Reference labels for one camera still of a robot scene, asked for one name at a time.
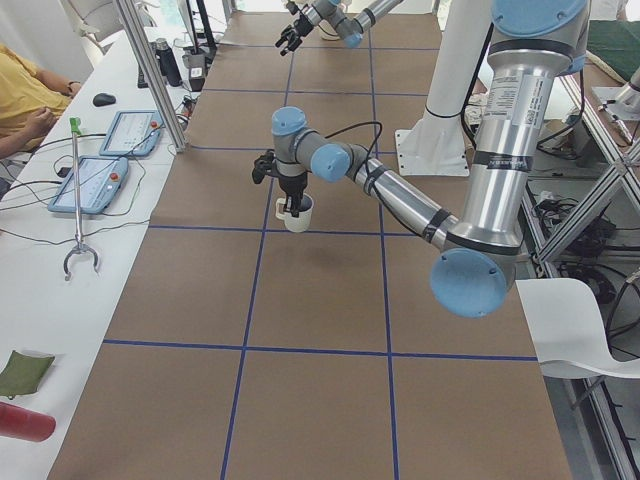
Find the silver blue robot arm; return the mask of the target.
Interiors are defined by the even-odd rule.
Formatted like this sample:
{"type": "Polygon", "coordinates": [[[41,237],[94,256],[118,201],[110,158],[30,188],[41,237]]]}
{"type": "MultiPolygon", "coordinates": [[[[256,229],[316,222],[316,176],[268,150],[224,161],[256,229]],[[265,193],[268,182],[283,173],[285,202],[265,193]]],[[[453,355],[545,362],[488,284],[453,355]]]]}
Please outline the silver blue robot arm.
{"type": "Polygon", "coordinates": [[[255,162],[254,181],[276,178],[286,211],[295,215],[309,175],[352,180],[407,230],[439,249],[430,286],[443,307],[468,318],[492,313],[514,280],[521,245],[515,222],[553,82],[583,66],[589,9],[586,1],[491,3],[493,79],[460,216],[364,147],[329,141],[294,106],[273,113],[274,146],[255,162]]]}
{"type": "Polygon", "coordinates": [[[281,32],[275,46],[280,48],[281,56],[293,52],[307,35],[325,21],[348,48],[356,48],[364,33],[400,3],[402,0],[373,1],[355,17],[349,17],[341,9],[340,1],[318,0],[302,6],[287,1],[285,8],[296,19],[281,32]]]}

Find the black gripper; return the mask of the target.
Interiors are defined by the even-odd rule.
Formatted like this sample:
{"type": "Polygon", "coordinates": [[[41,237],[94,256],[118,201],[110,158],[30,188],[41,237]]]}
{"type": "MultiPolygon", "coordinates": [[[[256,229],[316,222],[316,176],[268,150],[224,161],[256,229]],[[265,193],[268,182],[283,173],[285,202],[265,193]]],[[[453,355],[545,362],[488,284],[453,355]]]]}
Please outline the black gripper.
{"type": "Polygon", "coordinates": [[[281,198],[282,212],[289,213],[292,217],[298,217],[302,204],[304,191],[307,188],[308,175],[303,172],[296,176],[278,174],[278,182],[286,197],[281,198]]]}
{"type": "Polygon", "coordinates": [[[300,13],[293,24],[288,25],[281,32],[280,38],[276,41],[275,46],[282,48],[282,56],[294,52],[302,44],[302,39],[311,33],[314,28],[315,25],[309,17],[304,13],[300,13]]]}

